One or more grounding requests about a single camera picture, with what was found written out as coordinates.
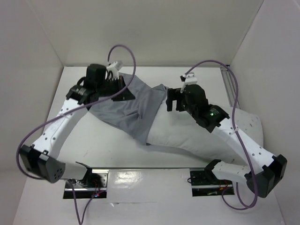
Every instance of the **white table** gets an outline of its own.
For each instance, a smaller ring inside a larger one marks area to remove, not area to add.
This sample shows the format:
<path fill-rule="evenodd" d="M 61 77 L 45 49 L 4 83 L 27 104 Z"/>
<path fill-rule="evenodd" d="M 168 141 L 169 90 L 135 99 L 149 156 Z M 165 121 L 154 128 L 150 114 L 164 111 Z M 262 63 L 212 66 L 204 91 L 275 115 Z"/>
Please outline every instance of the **white table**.
<path fill-rule="evenodd" d="M 66 67 L 63 71 L 49 113 L 59 111 L 64 96 L 75 82 L 85 75 L 85 67 Z M 160 83 L 180 87 L 182 67 L 139 67 L 136 74 L 149 86 Z M 131 73 L 131 67 L 122 72 Z M 198 83 L 207 98 L 218 105 L 229 105 L 219 68 L 197 68 Z M 65 142 L 59 160 L 80 161 L 101 167 L 202 167 L 207 162 L 183 151 L 153 152 L 141 146 L 123 131 L 117 130 L 88 113 Z M 113 171 L 109 175 L 106 199 L 93 200 L 85 216 L 85 225 L 107 224 L 244 224 L 283 225 L 274 192 L 259 199 L 257 206 L 247 212 L 229 209 L 220 196 L 192 197 L 187 183 L 188 169 Z M 76 225 L 73 200 L 63 200 L 64 181 L 49 184 L 27 179 L 14 225 Z M 252 193 L 241 189 L 249 202 Z M 235 196 L 226 197 L 237 205 Z M 78 200 L 80 214 L 87 200 Z"/>
<path fill-rule="evenodd" d="M 180 75 L 184 67 L 139 67 L 136 74 L 149 86 L 161 83 L 168 87 L 181 87 Z M 132 67 L 121 72 L 131 74 Z M 198 83 L 205 89 L 207 98 L 216 104 L 228 106 L 228 98 L 219 68 L 196 68 Z M 85 67 L 65 67 L 58 85 L 49 118 L 56 116 L 68 90 L 85 76 Z M 153 151 L 125 132 L 105 124 L 91 113 L 85 115 L 72 131 L 61 149 L 58 160 L 82 162 L 92 167 L 203 167 L 207 165 L 186 151 L 163 148 Z"/>

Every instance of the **white fabric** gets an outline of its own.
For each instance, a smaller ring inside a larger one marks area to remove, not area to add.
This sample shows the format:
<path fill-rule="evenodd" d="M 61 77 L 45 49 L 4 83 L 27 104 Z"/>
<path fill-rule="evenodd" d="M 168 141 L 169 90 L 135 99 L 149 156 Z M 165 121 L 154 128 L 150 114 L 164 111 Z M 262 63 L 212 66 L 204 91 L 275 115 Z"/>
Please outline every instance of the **white fabric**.
<path fill-rule="evenodd" d="M 222 109 L 231 117 L 232 107 Z M 235 122 L 249 137 L 263 146 L 263 128 L 258 116 L 237 109 Z M 165 101 L 156 114 L 147 143 L 185 149 L 204 159 L 246 164 L 224 141 L 196 124 L 187 112 L 168 112 Z"/>

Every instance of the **cable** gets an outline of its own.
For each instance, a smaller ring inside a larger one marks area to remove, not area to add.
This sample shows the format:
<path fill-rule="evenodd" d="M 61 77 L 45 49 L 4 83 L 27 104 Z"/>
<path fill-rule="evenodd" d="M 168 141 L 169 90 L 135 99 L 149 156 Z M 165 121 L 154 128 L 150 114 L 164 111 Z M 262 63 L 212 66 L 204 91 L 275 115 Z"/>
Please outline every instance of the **cable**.
<path fill-rule="evenodd" d="M 21 167 L 21 164 L 20 164 L 20 159 L 19 159 L 19 155 L 20 155 L 20 149 L 22 147 L 22 145 L 24 144 L 24 142 L 32 135 L 34 134 L 37 130 L 39 130 L 40 128 L 43 128 L 44 126 L 46 126 L 47 124 L 49 123 L 53 123 L 54 121 L 57 121 L 59 120 L 60 118 L 70 114 L 70 113 L 73 113 L 77 110 L 80 110 L 80 109 L 83 109 L 83 108 L 87 108 L 87 107 L 91 107 L 92 105 L 95 105 L 95 104 L 98 104 L 98 103 L 101 103 L 101 102 L 104 102 L 104 101 L 107 101 L 111 98 L 114 98 L 116 97 L 117 95 L 121 94 L 122 92 L 124 92 L 126 90 L 126 88 L 131 84 L 134 76 L 135 76 L 135 70 L 136 70 L 136 61 L 135 61 L 135 56 L 133 55 L 132 51 L 125 45 L 115 45 L 113 46 L 109 53 L 108 53 L 108 57 L 107 57 L 107 61 L 109 62 L 109 59 L 110 59 L 110 56 L 112 54 L 112 51 L 116 48 L 116 47 L 122 47 L 122 48 L 125 48 L 131 55 L 132 57 L 132 60 L 133 60 L 133 72 L 132 72 L 132 76 L 131 76 L 131 79 L 129 80 L 129 82 L 125 85 L 124 88 L 122 88 L 120 91 L 118 91 L 117 93 L 111 95 L 111 96 L 107 96 L 107 97 L 104 97 L 102 99 L 100 99 L 99 101 L 96 101 L 96 102 L 92 102 L 92 103 L 89 103 L 89 104 L 86 104 L 86 105 L 82 105 L 80 107 L 77 107 L 75 109 L 72 109 L 64 114 L 61 114 L 41 125 L 39 125 L 38 127 L 34 128 L 32 131 L 30 131 L 20 142 L 18 148 L 17 148 L 17 151 L 16 151 L 16 155 L 15 155 L 15 159 L 16 159 L 16 163 L 17 163 L 17 166 L 19 168 L 19 170 L 26 176 L 30 177 L 30 178 L 33 178 L 33 179 L 36 179 L 36 180 L 43 180 L 43 178 L 40 178 L 40 177 L 34 177 L 34 176 L 31 176 L 30 174 L 28 174 L 22 167 Z"/>
<path fill-rule="evenodd" d="M 234 117 L 235 117 L 235 109 L 236 109 L 236 105 L 238 103 L 238 97 L 239 97 L 239 86 L 238 86 L 238 81 L 236 79 L 236 76 L 234 75 L 234 72 L 227 66 L 225 65 L 224 63 L 222 62 L 219 62 L 217 60 L 204 60 L 204 61 L 201 61 L 201 62 L 198 62 L 196 65 L 194 65 L 193 67 L 191 67 L 185 74 L 189 74 L 193 69 L 195 69 L 197 66 L 205 63 L 205 62 L 214 62 L 214 63 L 217 63 L 223 67 L 225 67 L 229 73 L 231 74 L 231 76 L 233 77 L 234 79 L 234 83 L 235 83 L 235 87 L 236 87 L 236 96 L 235 96 L 235 99 L 234 99 L 234 104 L 233 104 L 233 110 L 232 110 L 232 126 L 233 126 L 233 129 L 235 130 L 236 129 L 236 125 L 235 125 L 235 120 L 234 120 Z M 246 205 L 241 197 L 240 197 L 240 193 L 239 193 L 239 185 L 238 183 L 236 183 L 236 191 L 237 191 L 237 196 L 238 196 L 238 199 L 240 201 L 240 203 L 244 206 L 244 208 L 236 208 L 236 207 L 233 207 L 231 206 L 224 198 L 224 194 L 226 192 L 226 190 L 229 189 L 226 188 L 223 192 L 222 192 L 222 199 L 223 201 L 225 202 L 225 204 L 227 206 L 229 206 L 230 208 L 234 209 L 234 210 L 247 210 L 247 209 L 250 209 L 250 208 L 253 208 L 255 205 L 256 205 L 256 202 L 257 202 L 257 198 L 258 198 L 258 186 L 257 186 L 257 179 L 256 179 L 256 175 L 255 175 L 255 172 L 254 172 L 254 168 L 253 168 L 253 165 L 252 165 L 252 162 L 251 162 L 251 159 L 250 159 L 250 156 L 247 152 L 247 149 L 246 149 L 246 146 L 242 140 L 242 138 L 240 137 L 240 134 L 238 131 L 235 132 L 236 133 L 236 136 L 238 137 L 238 140 L 245 152 L 245 155 L 246 155 L 246 158 L 247 158 L 247 161 L 248 161 L 248 164 L 249 164 L 249 167 L 250 167 L 250 170 L 251 170 L 251 174 L 253 176 L 253 184 L 254 184 L 254 199 L 252 201 L 252 203 L 250 205 Z"/>
<path fill-rule="evenodd" d="M 95 198 L 96 195 L 98 195 L 98 194 L 100 194 L 102 192 L 105 192 L 105 191 L 98 191 L 96 194 L 92 195 L 92 197 L 89 199 L 89 201 L 86 203 L 86 205 L 84 207 L 84 210 L 83 210 L 83 213 L 82 213 L 82 219 L 80 221 L 80 216 L 79 216 L 79 212 L 78 212 L 77 200 L 76 200 L 76 193 L 75 193 L 75 190 L 74 190 L 74 186 L 73 186 L 71 180 L 67 180 L 67 182 L 69 183 L 69 185 L 72 188 L 72 193 L 73 193 L 73 198 L 74 198 L 74 206 L 75 206 L 75 211 L 76 211 L 78 223 L 79 223 L 79 225 L 82 225 L 83 224 L 83 220 L 84 220 L 85 211 L 88 208 L 90 202 L 93 200 L 93 198 Z"/>
<path fill-rule="evenodd" d="M 221 190 L 224 190 L 224 189 L 227 189 L 228 188 L 228 183 L 227 183 L 227 181 L 226 180 L 224 180 L 224 183 L 226 184 L 226 186 L 225 187 L 221 187 L 221 185 L 222 185 L 222 183 L 221 183 L 221 181 L 220 181 L 220 184 L 219 184 L 219 191 L 221 191 Z"/>

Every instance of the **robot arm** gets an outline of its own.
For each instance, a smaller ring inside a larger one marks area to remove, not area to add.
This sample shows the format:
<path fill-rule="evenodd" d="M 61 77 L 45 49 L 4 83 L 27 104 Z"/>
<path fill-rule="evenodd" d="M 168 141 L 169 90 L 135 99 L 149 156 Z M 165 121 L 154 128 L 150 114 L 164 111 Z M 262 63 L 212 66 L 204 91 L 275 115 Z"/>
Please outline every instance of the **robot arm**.
<path fill-rule="evenodd" d="M 173 101 L 176 100 L 177 111 L 187 111 L 199 126 L 221 138 L 245 162 L 248 162 L 243 147 L 235 134 L 238 130 L 253 163 L 258 182 L 258 196 L 266 197 L 283 178 L 286 158 L 282 155 L 274 156 L 238 127 L 234 130 L 229 115 L 221 107 L 208 103 L 204 90 L 196 84 L 197 80 L 194 74 L 181 76 L 181 80 L 184 82 L 182 88 L 168 89 L 167 111 L 172 110 Z M 254 192 L 253 176 L 249 166 L 227 164 L 215 159 L 207 165 L 205 173 L 212 180 L 217 178 L 244 183 Z"/>
<path fill-rule="evenodd" d="M 98 179 L 97 174 L 93 174 L 92 168 L 87 165 L 63 163 L 56 159 L 73 128 L 90 109 L 88 105 L 98 101 L 99 97 L 110 96 L 125 87 L 123 77 L 118 72 L 121 67 L 120 61 L 107 67 L 98 64 L 88 66 L 86 76 L 66 95 L 66 100 L 57 115 L 61 118 L 51 123 L 31 146 L 21 147 L 21 159 L 28 171 L 50 183 L 59 179 L 76 179 L 88 184 L 91 180 Z M 131 99 L 135 97 L 128 89 L 112 98 L 113 101 Z M 74 110 L 84 105 L 87 107 Z"/>

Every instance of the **purple cable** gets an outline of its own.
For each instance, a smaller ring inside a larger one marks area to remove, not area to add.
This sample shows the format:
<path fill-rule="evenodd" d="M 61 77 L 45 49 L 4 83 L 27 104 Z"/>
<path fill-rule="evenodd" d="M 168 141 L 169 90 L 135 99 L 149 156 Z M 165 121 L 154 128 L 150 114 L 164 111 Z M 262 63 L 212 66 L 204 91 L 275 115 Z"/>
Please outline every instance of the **purple cable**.
<path fill-rule="evenodd" d="M 236 105 L 238 103 L 238 97 L 239 97 L 239 86 L 238 86 L 238 81 L 236 79 L 236 76 L 234 75 L 234 72 L 227 66 L 225 65 L 224 63 L 222 62 L 219 62 L 219 61 L 216 61 L 216 60 L 204 60 L 204 61 L 201 61 L 201 62 L 198 62 L 196 65 L 194 65 L 193 67 L 191 67 L 185 74 L 187 75 L 188 73 L 190 73 L 193 69 L 195 69 L 197 66 L 205 63 L 205 62 L 215 62 L 223 67 L 225 67 L 229 73 L 231 74 L 231 76 L 233 77 L 234 79 L 234 83 L 235 83 L 235 86 L 236 86 L 236 96 L 235 96 L 235 99 L 234 99 L 234 104 L 233 104 L 233 110 L 232 110 L 232 126 L 233 126 L 233 129 L 236 129 L 236 126 L 235 126 L 235 120 L 234 120 L 234 117 L 235 117 L 235 109 L 236 109 Z M 256 205 L 256 202 L 257 202 L 257 198 L 258 198 L 258 186 L 257 186 L 257 179 L 256 179 L 256 176 L 255 176 L 255 172 L 254 172 L 254 168 L 253 168 L 253 165 L 252 165 L 252 162 L 251 162 L 251 159 L 250 159 L 250 156 L 247 152 L 247 149 L 246 149 L 246 146 L 242 140 L 242 138 L 240 137 L 240 134 L 238 131 L 235 132 L 236 133 L 236 136 L 238 137 L 238 140 L 245 152 L 245 155 L 246 155 L 246 158 L 247 158 L 247 161 L 248 161 L 248 164 L 249 164 L 249 167 L 250 167 L 250 170 L 251 170 L 251 174 L 253 176 L 253 184 L 254 184 L 254 199 L 252 201 L 252 203 L 250 205 L 246 205 L 241 197 L 240 197 L 240 193 L 239 193 L 239 185 L 238 183 L 236 183 L 236 192 L 237 192 L 237 196 L 238 196 L 238 199 L 240 201 L 240 203 L 244 206 L 244 208 L 236 208 L 236 207 L 233 207 L 231 206 L 224 198 L 224 193 L 226 192 L 226 190 L 229 189 L 226 188 L 223 192 L 222 192 L 222 199 L 223 201 L 225 202 L 225 204 L 227 206 L 229 206 L 230 208 L 234 209 L 234 210 L 247 210 L 247 209 L 250 209 L 250 208 L 253 208 L 255 205 Z"/>
<path fill-rule="evenodd" d="M 75 206 L 75 211 L 76 211 L 78 223 L 79 223 L 79 225 L 82 225 L 83 224 L 83 220 L 84 220 L 85 211 L 88 208 L 90 202 L 93 200 L 93 198 L 95 198 L 96 195 L 98 195 L 98 194 L 100 194 L 102 192 L 105 192 L 105 191 L 103 191 L 103 190 L 102 191 L 98 191 L 97 193 L 95 193 L 94 195 L 92 195 L 92 197 L 89 199 L 89 201 L 86 203 L 86 205 L 84 207 L 83 214 L 82 214 L 82 219 L 80 221 L 80 216 L 79 216 L 79 212 L 78 212 L 78 206 L 77 206 L 76 193 L 75 193 L 75 190 L 74 190 L 74 186 L 73 186 L 71 180 L 67 180 L 67 181 L 68 181 L 69 185 L 72 188 L 72 193 L 73 193 L 73 198 L 74 198 L 74 206 Z"/>
<path fill-rule="evenodd" d="M 109 99 L 111 99 L 111 98 L 114 98 L 114 97 L 116 97 L 117 95 L 121 94 L 123 91 L 125 91 L 126 88 L 131 84 L 131 82 L 132 82 L 132 80 L 133 80 L 133 78 L 134 78 L 134 76 L 135 76 L 135 70 L 136 70 L 135 56 L 133 55 L 132 51 L 131 51 L 127 46 L 125 46 L 125 45 L 115 45 L 115 46 L 113 46 L 113 47 L 110 49 L 110 51 L 109 51 L 109 53 L 108 53 L 108 57 L 107 57 L 107 61 L 108 61 L 108 62 L 109 62 L 109 59 L 110 59 L 110 56 L 111 56 L 112 51 L 113 51 L 116 47 L 122 47 L 122 48 L 125 48 L 127 51 L 129 51 L 129 53 L 130 53 L 130 55 L 131 55 L 131 57 L 132 57 L 132 60 L 133 60 L 133 72 L 132 72 L 132 76 L 131 76 L 130 81 L 125 85 L 124 88 L 122 88 L 122 89 L 121 89 L 120 91 L 118 91 L 117 93 L 115 93 L 115 94 L 113 94 L 113 95 L 111 95 L 111 96 L 104 97 L 104 98 L 100 99 L 99 101 L 92 102 L 92 103 L 89 103 L 89 104 L 86 104 L 86 105 L 82 105 L 82 106 L 80 106 L 80 107 L 77 107 L 77 108 L 75 108 L 75 109 L 72 109 L 72 110 L 70 110 L 70 111 L 64 113 L 63 115 L 59 115 L 59 116 L 57 116 L 57 117 L 55 117 L 55 118 L 53 118 L 53 119 L 51 119 L 51 120 L 49 120 L 49 121 L 47 121 L 47 122 L 41 124 L 41 125 L 39 125 L 38 127 L 34 128 L 32 131 L 30 131 L 30 132 L 29 132 L 29 133 L 21 140 L 21 142 L 20 142 L 20 144 L 19 144 L 19 146 L 18 146 L 16 155 L 15 155 L 15 159 L 16 159 L 16 162 L 17 162 L 17 166 L 18 166 L 19 170 L 20 170 L 24 175 L 26 175 L 26 176 L 28 176 L 28 177 L 30 177 L 30 178 L 36 179 L 36 180 L 43 180 L 43 178 L 40 178 L 40 177 L 34 177 L 34 176 L 31 176 L 30 174 L 28 174 L 28 173 L 21 167 L 21 164 L 20 164 L 20 159 L 19 159 L 20 149 L 21 149 L 22 145 L 24 144 L 24 142 L 25 142 L 25 141 L 26 141 L 33 133 L 35 133 L 35 132 L 36 132 L 37 130 L 39 130 L 40 128 L 43 128 L 43 127 L 46 126 L 47 124 L 53 123 L 54 121 L 59 120 L 60 118 L 66 116 L 66 115 L 68 115 L 68 114 L 70 114 L 70 113 L 73 113 L 73 112 L 75 112 L 75 111 L 77 111 L 77 110 L 80 110 L 80 109 L 83 109 L 83 108 L 86 108 L 86 107 L 90 107 L 90 106 L 92 106 L 92 105 L 95 105 L 95 104 L 98 104 L 98 103 L 107 101 L 107 100 L 109 100 Z"/>

